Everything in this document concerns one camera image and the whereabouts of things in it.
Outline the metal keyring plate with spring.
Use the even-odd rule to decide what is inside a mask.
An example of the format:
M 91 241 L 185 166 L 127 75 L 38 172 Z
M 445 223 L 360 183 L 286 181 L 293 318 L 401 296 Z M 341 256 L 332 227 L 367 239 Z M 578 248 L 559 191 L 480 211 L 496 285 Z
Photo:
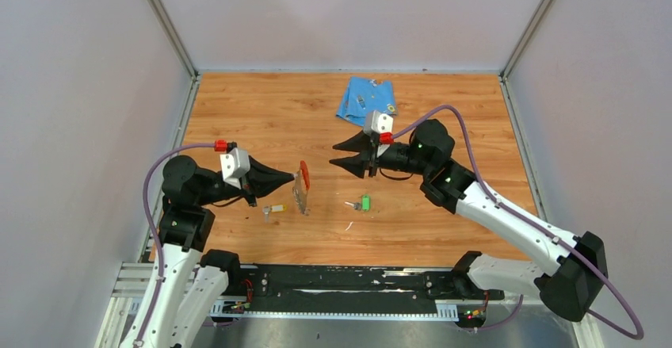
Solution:
M 295 181 L 292 187 L 292 193 L 300 214 L 307 216 L 309 214 L 307 197 L 311 185 L 308 168 L 305 161 L 300 161 L 299 169 L 294 174 L 294 177 Z

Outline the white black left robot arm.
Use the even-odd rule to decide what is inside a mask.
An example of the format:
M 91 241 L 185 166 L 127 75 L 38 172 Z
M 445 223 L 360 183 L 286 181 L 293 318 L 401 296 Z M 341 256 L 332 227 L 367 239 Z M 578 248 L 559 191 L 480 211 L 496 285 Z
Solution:
M 162 171 L 164 201 L 153 236 L 156 258 L 147 289 L 122 347 L 189 347 L 224 295 L 244 296 L 229 309 L 245 311 L 254 285 L 243 276 L 239 256 L 208 250 L 215 221 L 209 209 L 221 201 L 250 207 L 296 176 L 263 165 L 239 148 L 220 155 L 220 170 L 199 166 L 187 155 L 169 159 Z

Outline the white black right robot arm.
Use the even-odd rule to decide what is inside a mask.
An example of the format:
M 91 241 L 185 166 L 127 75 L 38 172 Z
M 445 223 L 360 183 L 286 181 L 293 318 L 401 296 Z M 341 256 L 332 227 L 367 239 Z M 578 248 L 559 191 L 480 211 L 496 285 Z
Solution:
M 452 286 L 472 298 L 482 290 L 502 290 L 541 300 L 557 316 L 580 322 L 608 275 L 603 240 L 587 231 L 576 235 L 546 223 L 481 184 L 472 170 L 452 158 L 455 140 L 436 119 L 424 120 L 408 142 L 395 142 L 391 124 L 374 124 L 336 151 L 352 156 L 331 164 L 351 174 L 373 177 L 380 169 L 422 177 L 420 190 L 437 207 L 475 221 L 508 241 L 528 261 L 495 258 L 469 251 L 455 265 Z

